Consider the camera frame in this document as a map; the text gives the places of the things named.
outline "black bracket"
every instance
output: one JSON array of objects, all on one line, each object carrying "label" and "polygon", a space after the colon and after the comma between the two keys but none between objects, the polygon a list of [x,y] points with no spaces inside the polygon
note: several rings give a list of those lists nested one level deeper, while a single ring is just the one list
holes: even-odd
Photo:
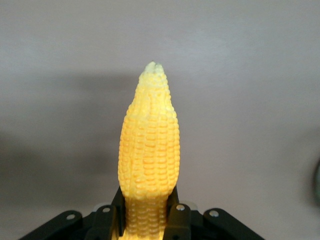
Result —
[{"label": "black bracket", "polygon": [[[163,240],[264,240],[222,209],[212,208],[202,215],[179,203],[177,187],[167,200],[167,211]],[[84,218],[78,211],[65,211],[20,240],[117,240],[125,227],[125,199],[119,188],[112,204]]]}]

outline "white wall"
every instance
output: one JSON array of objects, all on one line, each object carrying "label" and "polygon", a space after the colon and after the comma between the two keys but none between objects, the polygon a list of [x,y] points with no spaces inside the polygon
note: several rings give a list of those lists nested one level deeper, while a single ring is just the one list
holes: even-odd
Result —
[{"label": "white wall", "polygon": [[267,240],[320,238],[320,2],[1,1],[0,238],[118,187],[123,117],[162,63],[181,200]]}]

